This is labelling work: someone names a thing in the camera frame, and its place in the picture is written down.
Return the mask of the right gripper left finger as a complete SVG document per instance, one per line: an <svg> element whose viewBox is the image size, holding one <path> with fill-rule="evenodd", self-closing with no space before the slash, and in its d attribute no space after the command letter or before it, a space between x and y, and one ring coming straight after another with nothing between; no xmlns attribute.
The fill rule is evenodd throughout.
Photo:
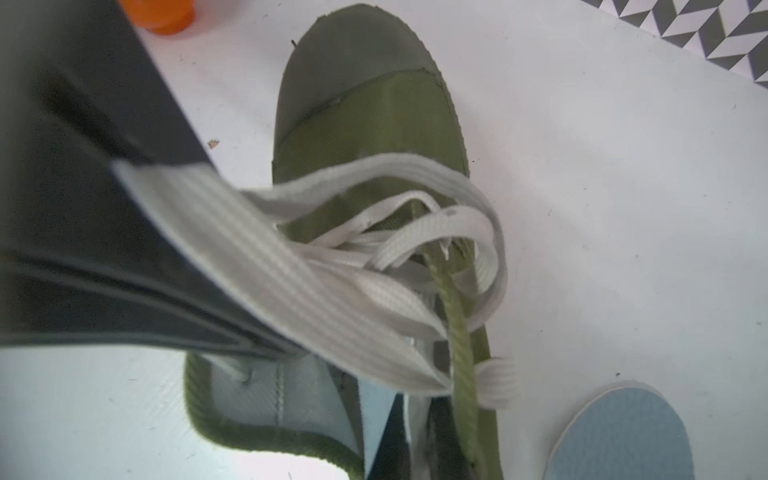
<svg viewBox="0 0 768 480"><path fill-rule="evenodd" d="M381 442L367 478L372 480L408 480L411 478L402 394L398 394L394 398Z"/></svg>

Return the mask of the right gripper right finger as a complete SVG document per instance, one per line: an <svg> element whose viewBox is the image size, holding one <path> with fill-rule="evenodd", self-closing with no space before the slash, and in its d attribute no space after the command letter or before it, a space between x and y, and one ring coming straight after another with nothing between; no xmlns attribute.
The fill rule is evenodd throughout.
<svg viewBox="0 0 768 480"><path fill-rule="evenodd" d="M471 464L459 445L451 400L431 401L427 417L427 461L432 480L469 480L474 478Z"/></svg>

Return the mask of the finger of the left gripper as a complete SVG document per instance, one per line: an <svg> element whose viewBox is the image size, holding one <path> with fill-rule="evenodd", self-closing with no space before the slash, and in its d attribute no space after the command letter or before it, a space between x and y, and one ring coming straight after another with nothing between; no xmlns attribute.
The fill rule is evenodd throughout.
<svg viewBox="0 0 768 480"><path fill-rule="evenodd" d="M208 160L115 2L3 2L2 345L299 355L161 236L114 159Z"/></svg>

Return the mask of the green shoe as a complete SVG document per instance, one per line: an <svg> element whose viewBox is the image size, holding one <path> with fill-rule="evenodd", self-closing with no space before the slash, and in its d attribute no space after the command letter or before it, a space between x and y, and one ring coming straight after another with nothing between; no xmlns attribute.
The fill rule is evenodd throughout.
<svg viewBox="0 0 768 480"><path fill-rule="evenodd" d="M502 228L470 181L442 74L402 20L356 4L299 40L270 188L235 188L203 163L111 167L187 261L301 348L285 360L189 354L185 404L203 438L364 479L365 380L403 395L410 479L431 479L427 417L441 397L473 479L502 477L496 414L517 381L485 328L507 287Z"/></svg>

